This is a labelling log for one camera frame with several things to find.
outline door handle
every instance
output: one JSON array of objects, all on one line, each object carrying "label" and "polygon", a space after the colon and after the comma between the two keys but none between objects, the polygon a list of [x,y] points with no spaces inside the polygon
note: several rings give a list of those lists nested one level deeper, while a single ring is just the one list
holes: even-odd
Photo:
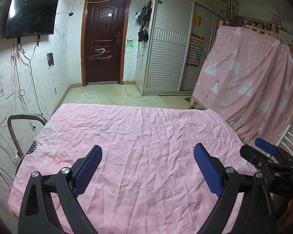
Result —
[{"label": "door handle", "polygon": [[118,35],[115,36],[115,39],[117,39],[117,45],[120,45],[120,37],[121,37],[121,32],[118,32]]}]

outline door frame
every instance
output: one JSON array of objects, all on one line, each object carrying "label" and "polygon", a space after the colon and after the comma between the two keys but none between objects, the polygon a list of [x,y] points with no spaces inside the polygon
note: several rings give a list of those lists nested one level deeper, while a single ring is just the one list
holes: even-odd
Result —
[{"label": "door frame", "polygon": [[[86,33],[86,24],[88,18],[88,2],[89,0],[85,0],[84,11],[82,15],[82,23],[81,23],[81,80],[82,86],[86,86],[86,64],[85,64],[85,33]],[[125,48],[126,48],[126,37],[127,37],[127,28],[128,28],[128,19],[129,19],[129,8],[130,8],[131,0],[127,0],[126,8],[125,8],[125,22],[121,40],[121,57],[120,57],[120,72],[119,72],[119,84],[124,84],[124,64],[125,64]]]}]

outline wardrobe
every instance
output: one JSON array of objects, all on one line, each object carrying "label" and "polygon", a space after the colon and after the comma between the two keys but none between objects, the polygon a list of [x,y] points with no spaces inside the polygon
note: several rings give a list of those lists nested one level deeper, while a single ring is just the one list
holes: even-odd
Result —
[{"label": "wardrobe", "polygon": [[[136,80],[141,93],[191,95],[220,19],[223,20],[192,0],[155,0],[150,39],[144,45],[143,64],[137,64],[136,70],[136,78],[142,78],[143,73],[143,80]],[[195,66],[186,65],[191,34],[204,39],[200,61]]]}]

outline metal screw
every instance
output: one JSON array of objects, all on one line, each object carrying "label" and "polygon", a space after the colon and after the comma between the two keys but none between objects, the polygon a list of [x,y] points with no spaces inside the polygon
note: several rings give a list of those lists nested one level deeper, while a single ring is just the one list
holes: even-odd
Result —
[{"label": "metal screw", "polygon": [[39,175],[39,172],[33,172],[33,173],[32,173],[32,177],[33,177],[33,178],[38,177],[38,175]]},{"label": "metal screw", "polygon": [[225,171],[226,171],[227,173],[230,173],[230,174],[232,174],[232,173],[235,172],[235,170],[234,170],[232,167],[227,167],[227,168],[225,169]]},{"label": "metal screw", "polygon": [[262,173],[256,173],[256,177],[257,178],[263,178],[263,174]]},{"label": "metal screw", "polygon": [[63,174],[68,174],[69,173],[69,168],[65,167],[61,170],[61,173]]}]

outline white chair back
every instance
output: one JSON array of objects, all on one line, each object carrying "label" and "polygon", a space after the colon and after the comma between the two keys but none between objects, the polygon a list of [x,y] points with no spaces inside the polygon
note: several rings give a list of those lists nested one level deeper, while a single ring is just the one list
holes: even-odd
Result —
[{"label": "white chair back", "polygon": [[293,134],[290,132],[291,125],[288,125],[283,134],[281,135],[280,139],[275,144],[276,146],[284,146],[284,148],[293,156],[293,151],[285,144],[287,142],[293,148],[293,142],[290,138],[293,139]]}]

